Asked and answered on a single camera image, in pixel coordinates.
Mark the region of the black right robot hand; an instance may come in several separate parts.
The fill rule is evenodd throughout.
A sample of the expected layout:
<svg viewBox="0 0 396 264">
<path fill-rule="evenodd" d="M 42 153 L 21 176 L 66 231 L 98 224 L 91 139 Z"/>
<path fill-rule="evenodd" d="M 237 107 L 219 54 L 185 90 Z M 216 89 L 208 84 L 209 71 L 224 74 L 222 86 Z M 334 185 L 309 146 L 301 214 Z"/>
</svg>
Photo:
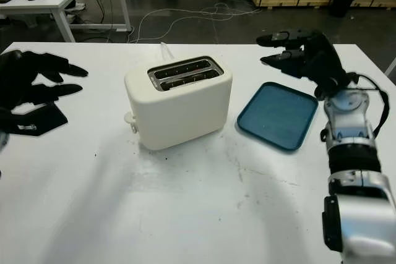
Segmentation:
<svg viewBox="0 0 396 264">
<path fill-rule="evenodd" d="M 327 37 L 318 30 L 289 29 L 256 38 L 262 47 L 285 50 L 262 57 L 263 64 L 281 70 L 297 79 L 303 77 L 316 83 L 315 97 L 322 101 L 345 89 L 351 79 Z"/>
</svg>

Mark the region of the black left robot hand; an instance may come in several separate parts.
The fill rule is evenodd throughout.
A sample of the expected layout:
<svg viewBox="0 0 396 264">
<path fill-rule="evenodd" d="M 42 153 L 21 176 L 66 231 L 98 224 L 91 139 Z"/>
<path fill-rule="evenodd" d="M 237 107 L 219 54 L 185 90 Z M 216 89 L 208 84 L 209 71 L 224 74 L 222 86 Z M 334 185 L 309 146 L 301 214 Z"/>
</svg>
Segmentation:
<svg viewBox="0 0 396 264">
<path fill-rule="evenodd" d="M 63 74 L 84 78 L 88 71 L 50 53 L 1 54 L 1 108 L 11 111 L 25 103 L 50 104 L 82 90 L 78 84 L 64 83 Z"/>
</svg>

